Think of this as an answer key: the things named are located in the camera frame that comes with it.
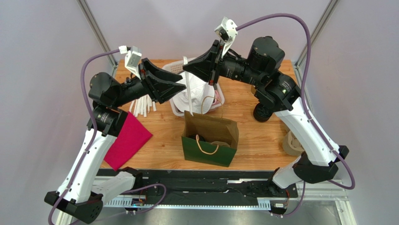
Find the black cup lid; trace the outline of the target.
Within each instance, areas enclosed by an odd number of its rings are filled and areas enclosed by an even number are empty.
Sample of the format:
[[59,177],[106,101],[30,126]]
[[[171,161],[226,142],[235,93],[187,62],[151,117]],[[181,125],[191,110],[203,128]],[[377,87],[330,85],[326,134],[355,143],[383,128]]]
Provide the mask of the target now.
[[201,136],[201,135],[195,135],[195,140],[203,141],[203,142],[206,141],[205,138],[203,136]]

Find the single beige cup carrier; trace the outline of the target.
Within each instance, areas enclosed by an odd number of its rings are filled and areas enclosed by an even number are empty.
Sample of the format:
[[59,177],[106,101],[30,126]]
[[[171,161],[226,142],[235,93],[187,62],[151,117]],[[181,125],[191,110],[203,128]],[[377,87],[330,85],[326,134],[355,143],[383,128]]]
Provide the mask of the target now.
[[222,146],[222,147],[228,147],[228,148],[231,147],[230,144],[228,144],[228,143],[226,143],[226,142],[221,142],[221,141],[214,141],[214,142],[211,142],[210,144],[216,146],[217,148],[219,148],[219,147],[221,147],[221,146]]

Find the green paper bag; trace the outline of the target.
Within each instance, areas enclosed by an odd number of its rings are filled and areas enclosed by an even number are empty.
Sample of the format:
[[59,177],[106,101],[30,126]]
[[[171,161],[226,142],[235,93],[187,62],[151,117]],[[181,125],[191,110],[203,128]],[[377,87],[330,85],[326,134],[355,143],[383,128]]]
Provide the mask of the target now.
[[[209,165],[229,167],[237,152],[239,129],[237,122],[220,116],[185,112],[185,126],[181,135],[185,160]],[[201,135],[205,142],[195,140]],[[231,145],[217,148],[211,142],[221,141]]]

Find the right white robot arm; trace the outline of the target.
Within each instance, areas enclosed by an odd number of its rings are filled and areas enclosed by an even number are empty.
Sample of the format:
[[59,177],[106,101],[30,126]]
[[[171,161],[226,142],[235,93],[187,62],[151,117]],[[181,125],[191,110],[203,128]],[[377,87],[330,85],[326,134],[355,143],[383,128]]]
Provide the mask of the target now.
[[304,152],[294,162],[276,169],[270,181],[280,188],[300,181],[332,181],[338,162],[349,150],[331,140],[324,141],[326,133],[316,128],[316,120],[305,109],[299,86],[279,70],[285,53],[278,43],[270,36],[259,37],[253,41],[247,58],[233,50],[224,53],[223,48],[221,41],[214,41],[206,53],[189,61],[183,69],[210,85],[222,76],[254,86],[259,101],[254,118],[265,122],[276,115],[298,139]]

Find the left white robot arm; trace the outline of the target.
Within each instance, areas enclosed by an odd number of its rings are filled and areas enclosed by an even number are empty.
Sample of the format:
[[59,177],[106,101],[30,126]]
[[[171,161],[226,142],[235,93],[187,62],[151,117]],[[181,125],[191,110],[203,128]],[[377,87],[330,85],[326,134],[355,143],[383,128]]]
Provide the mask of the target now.
[[106,203],[124,192],[141,189],[142,173],[130,167],[100,185],[94,184],[106,153],[127,124],[128,114],[120,107],[145,95],[160,104],[167,102],[186,88],[181,80],[181,75],[158,68],[146,58],[138,65],[138,74],[124,83],[105,72],[94,75],[85,98],[92,99],[95,106],[89,108],[81,150],[62,185],[48,192],[45,202],[76,222],[90,224]]

